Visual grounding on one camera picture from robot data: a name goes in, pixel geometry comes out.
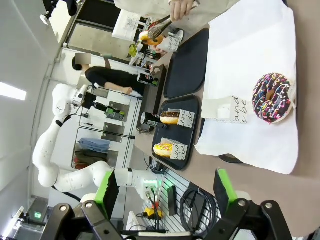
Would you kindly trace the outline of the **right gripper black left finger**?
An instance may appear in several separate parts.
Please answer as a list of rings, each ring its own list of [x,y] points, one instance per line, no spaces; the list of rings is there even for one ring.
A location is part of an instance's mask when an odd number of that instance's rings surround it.
[[[57,204],[46,223],[47,240],[77,240],[81,234],[93,234],[96,240],[122,240],[120,231],[112,224],[119,186],[115,172],[107,173],[93,200],[72,208]]]

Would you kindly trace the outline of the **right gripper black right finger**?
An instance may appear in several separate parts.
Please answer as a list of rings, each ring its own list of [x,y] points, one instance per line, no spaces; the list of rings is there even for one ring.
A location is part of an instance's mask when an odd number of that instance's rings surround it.
[[[260,205],[238,197],[225,169],[215,171],[213,191],[221,219],[208,231],[206,240],[233,240],[240,230],[251,231],[256,240],[291,240],[292,235],[274,200]]]

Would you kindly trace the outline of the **person's left hand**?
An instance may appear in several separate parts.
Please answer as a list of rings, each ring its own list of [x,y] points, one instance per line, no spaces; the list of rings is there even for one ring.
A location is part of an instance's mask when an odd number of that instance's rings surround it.
[[[179,21],[187,16],[194,7],[194,2],[194,0],[169,0],[171,21]]]

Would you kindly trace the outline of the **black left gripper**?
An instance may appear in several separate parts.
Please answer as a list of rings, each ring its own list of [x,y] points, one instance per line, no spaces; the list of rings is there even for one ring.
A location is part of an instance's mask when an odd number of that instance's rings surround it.
[[[102,111],[103,113],[106,112],[106,117],[112,120],[117,120],[117,121],[123,121],[125,116],[123,115],[125,112],[121,111],[119,109],[115,109],[112,107],[107,107],[106,105],[99,103],[99,102],[94,102],[93,106],[95,109]]]

